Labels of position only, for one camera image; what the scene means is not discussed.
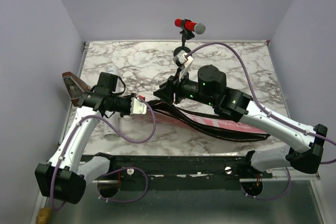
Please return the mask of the yellow wooden block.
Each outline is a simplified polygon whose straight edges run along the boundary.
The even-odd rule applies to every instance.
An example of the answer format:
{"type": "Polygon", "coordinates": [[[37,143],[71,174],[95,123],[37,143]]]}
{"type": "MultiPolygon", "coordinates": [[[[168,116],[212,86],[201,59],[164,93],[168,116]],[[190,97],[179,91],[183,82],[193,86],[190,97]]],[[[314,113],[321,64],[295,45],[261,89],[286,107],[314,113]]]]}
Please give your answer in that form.
{"type": "Polygon", "coordinates": [[[49,207],[40,208],[36,216],[35,224],[47,224],[51,217],[52,209],[49,207]]]}

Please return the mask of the black microphone stand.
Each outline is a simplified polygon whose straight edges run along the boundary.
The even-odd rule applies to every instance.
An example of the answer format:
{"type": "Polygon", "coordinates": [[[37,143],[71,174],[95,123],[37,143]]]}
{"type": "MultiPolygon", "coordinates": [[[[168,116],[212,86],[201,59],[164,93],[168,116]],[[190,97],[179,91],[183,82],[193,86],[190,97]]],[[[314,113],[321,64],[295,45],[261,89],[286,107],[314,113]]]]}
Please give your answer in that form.
{"type": "Polygon", "coordinates": [[[193,39],[195,37],[192,31],[186,30],[184,28],[180,31],[180,34],[182,35],[182,38],[181,38],[182,44],[179,47],[175,48],[173,52],[174,57],[177,56],[180,52],[182,53],[191,52],[191,50],[185,45],[185,43],[187,40],[193,39]]]}

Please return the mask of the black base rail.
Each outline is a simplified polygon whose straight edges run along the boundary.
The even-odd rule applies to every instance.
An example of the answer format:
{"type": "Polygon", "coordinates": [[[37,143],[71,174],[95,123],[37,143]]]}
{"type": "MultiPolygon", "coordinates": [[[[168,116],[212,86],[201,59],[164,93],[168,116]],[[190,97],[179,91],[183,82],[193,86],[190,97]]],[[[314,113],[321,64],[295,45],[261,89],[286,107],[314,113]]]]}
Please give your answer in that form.
{"type": "Polygon", "coordinates": [[[252,168],[245,156],[131,156],[97,153],[110,161],[104,190],[239,190],[240,181],[254,182],[272,174],[252,168]]]}

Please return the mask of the red microphone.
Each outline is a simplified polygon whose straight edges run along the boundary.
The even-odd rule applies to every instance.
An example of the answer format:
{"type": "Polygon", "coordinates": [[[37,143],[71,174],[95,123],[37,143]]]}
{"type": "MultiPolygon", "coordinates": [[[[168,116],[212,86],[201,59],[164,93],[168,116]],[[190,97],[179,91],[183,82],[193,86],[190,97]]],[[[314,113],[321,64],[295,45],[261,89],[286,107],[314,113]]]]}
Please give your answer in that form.
{"type": "Polygon", "coordinates": [[[191,31],[191,32],[195,32],[198,35],[201,35],[205,32],[206,27],[204,24],[202,23],[195,23],[191,20],[187,20],[187,19],[176,19],[174,22],[174,25],[176,27],[179,27],[181,29],[187,30],[187,31],[191,31]]]}

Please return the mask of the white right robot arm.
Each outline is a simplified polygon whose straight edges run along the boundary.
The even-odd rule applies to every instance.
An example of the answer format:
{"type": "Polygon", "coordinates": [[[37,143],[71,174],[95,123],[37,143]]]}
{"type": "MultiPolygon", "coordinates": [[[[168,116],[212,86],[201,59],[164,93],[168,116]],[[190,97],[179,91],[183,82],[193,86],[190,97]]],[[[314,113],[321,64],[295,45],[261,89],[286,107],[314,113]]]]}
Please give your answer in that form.
{"type": "Polygon", "coordinates": [[[201,67],[197,81],[179,73],[170,76],[154,91],[165,103],[178,104],[183,99],[209,105],[221,119],[256,127],[285,143],[284,146],[249,152],[250,160],[241,165],[249,178],[272,168],[292,167],[306,174],[315,174],[321,164],[327,128],[309,126],[265,108],[259,108],[250,95],[226,85],[226,75],[213,65],[201,67]]]}

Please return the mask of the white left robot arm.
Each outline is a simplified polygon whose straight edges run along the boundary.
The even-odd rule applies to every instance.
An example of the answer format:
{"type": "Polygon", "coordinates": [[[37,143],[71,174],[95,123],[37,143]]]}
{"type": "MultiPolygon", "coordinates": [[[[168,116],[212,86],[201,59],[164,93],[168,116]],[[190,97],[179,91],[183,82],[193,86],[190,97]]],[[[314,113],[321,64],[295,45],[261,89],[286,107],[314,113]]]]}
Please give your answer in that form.
{"type": "Polygon", "coordinates": [[[86,186],[96,178],[112,179],[116,175],[116,166],[110,160],[96,155],[90,161],[81,164],[85,147],[94,129],[100,121],[108,125],[121,138],[130,143],[138,141],[123,135],[108,120],[107,112],[121,115],[146,114],[152,108],[145,99],[136,93],[123,96],[117,91],[118,83],[123,83],[120,76],[102,72],[98,83],[91,89],[80,90],[82,80],[70,72],[63,73],[68,91],[77,103],[77,110],[72,125],[54,155],[44,164],[38,164],[35,177],[41,194],[50,201],[61,200],[71,204],[78,203],[86,186]]]}

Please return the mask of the pink racket bag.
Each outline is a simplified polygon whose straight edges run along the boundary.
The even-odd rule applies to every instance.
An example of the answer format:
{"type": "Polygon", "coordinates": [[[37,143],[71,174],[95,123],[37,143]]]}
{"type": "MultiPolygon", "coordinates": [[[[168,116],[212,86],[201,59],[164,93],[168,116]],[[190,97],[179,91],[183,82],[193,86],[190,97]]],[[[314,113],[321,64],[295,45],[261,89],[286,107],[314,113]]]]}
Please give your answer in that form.
{"type": "Polygon", "coordinates": [[[260,142],[270,135],[247,124],[220,119],[217,115],[192,112],[168,105],[161,100],[152,100],[148,104],[155,113],[157,122],[171,126],[190,128],[207,136],[229,142],[260,142]]]}

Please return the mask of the brown wooden metronome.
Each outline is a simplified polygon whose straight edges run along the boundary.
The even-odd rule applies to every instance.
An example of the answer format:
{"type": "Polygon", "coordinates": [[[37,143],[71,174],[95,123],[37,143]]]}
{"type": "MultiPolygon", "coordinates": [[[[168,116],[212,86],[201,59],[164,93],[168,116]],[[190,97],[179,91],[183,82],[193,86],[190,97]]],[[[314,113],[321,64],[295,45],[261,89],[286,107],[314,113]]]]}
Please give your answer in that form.
{"type": "Polygon", "coordinates": [[[90,86],[87,85],[82,79],[72,72],[62,73],[62,79],[66,86],[67,92],[70,97],[70,101],[74,107],[78,107],[78,102],[81,95],[90,90],[90,86]]]}

